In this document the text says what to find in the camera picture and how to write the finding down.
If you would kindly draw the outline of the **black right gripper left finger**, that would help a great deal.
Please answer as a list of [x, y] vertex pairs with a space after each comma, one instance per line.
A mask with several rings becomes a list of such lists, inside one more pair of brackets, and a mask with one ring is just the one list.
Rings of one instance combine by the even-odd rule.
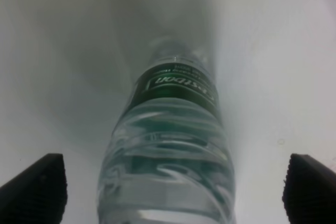
[[67, 200], [64, 157], [49, 153], [1, 186], [1, 223], [61, 223]]

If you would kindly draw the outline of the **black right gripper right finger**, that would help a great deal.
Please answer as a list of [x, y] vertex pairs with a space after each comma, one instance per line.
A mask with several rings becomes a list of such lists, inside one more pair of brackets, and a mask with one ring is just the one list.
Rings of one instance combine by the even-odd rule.
[[309, 155], [291, 154], [282, 201], [290, 223], [335, 223], [335, 172]]

